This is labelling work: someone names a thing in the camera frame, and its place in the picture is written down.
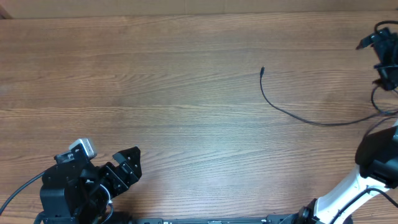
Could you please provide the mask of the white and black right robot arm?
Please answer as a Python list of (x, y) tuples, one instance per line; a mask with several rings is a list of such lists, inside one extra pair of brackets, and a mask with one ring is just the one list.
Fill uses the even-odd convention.
[[(397, 33), (374, 26), (357, 48), (371, 46), (379, 58), (377, 88), (397, 91)], [(397, 126), (364, 134), (354, 169), (329, 193), (313, 199), (282, 223), (352, 223), (352, 214), (371, 198), (397, 188)]]

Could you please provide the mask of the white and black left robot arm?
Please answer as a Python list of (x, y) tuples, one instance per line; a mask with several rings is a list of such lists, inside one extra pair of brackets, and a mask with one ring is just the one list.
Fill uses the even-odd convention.
[(56, 164), (42, 176), (43, 212), (36, 223), (99, 223), (110, 220), (112, 199), (129, 190), (142, 176), (141, 151), (132, 147), (113, 155), (118, 166), (95, 166), (79, 145), (55, 156)]

